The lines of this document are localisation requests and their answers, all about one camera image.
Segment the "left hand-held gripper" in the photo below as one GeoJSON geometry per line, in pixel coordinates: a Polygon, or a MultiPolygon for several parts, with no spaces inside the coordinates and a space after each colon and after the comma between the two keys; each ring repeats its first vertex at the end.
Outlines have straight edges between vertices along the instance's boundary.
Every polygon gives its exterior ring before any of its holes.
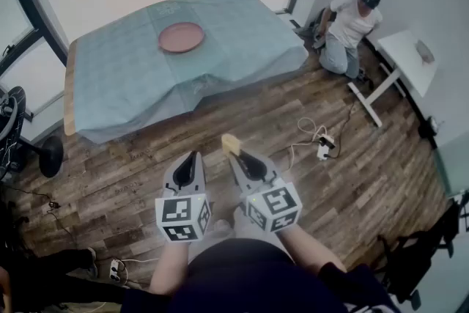
{"type": "MultiPolygon", "coordinates": [[[[192,163],[192,189],[204,192],[206,179],[202,154],[195,152],[192,163]]],[[[201,241],[212,215],[206,193],[177,194],[175,190],[187,185],[191,178],[191,152],[181,155],[165,172],[165,188],[155,200],[158,229],[170,243],[201,241]]]]}

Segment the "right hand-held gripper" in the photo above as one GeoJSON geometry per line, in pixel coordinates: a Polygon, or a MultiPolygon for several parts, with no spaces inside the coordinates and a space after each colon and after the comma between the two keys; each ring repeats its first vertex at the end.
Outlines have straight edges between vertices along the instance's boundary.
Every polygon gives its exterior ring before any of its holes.
{"type": "Polygon", "coordinates": [[[245,198],[246,215],[263,232],[278,232],[298,221],[303,205],[292,183],[277,179],[272,188],[251,194],[252,180],[267,181],[277,176],[271,159],[244,149],[239,156],[229,153],[228,159],[241,194],[250,194],[245,198]]]}

